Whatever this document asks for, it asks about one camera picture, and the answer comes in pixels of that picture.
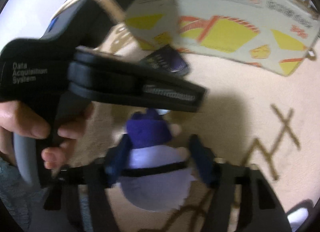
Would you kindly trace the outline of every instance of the purple object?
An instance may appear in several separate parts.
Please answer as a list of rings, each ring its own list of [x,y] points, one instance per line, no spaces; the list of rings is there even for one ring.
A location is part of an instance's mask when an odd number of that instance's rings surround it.
[[[155,109],[148,109],[146,114],[134,113],[127,121],[126,128],[132,149],[161,145],[172,139],[167,122]]]

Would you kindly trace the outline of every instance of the sleeve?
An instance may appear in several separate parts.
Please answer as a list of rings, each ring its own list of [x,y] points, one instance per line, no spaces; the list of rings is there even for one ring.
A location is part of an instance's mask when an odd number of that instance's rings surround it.
[[[18,168],[0,157],[0,198],[24,231],[28,231],[31,220],[30,210],[36,202],[39,202],[43,194],[43,191],[29,192]]]

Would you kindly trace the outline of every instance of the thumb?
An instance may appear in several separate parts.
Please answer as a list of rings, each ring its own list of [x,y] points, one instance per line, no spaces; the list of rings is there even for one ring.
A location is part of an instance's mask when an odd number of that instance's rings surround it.
[[[50,125],[20,101],[0,103],[0,126],[21,136],[44,139]]]

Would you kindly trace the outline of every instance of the purple plush toy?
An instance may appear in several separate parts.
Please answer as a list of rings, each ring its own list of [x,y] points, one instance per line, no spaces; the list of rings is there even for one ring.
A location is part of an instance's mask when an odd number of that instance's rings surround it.
[[[160,167],[183,162],[188,157],[187,149],[165,145],[179,126],[169,126],[154,109],[148,109],[146,114],[134,113],[126,129],[133,144],[127,169]],[[168,211],[178,209],[188,197],[194,180],[191,172],[191,168],[183,168],[142,177],[121,176],[119,181],[133,205],[149,211]]]

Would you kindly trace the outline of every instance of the finger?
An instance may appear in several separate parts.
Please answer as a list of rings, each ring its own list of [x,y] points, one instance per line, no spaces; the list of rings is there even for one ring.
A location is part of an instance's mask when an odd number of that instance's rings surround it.
[[[62,124],[58,129],[58,135],[70,139],[80,139],[85,133],[86,122],[83,117]]]
[[[94,112],[94,104],[91,102],[83,112],[85,119],[89,119]]]
[[[44,166],[47,169],[60,168],[71,158],[76,146],[76,140],[67,139],[60,147],[48,147],[41,153]]]
[[[21,136],[43,139],[50,133],[49,124],[20,101],[0,103],[0,126]]]

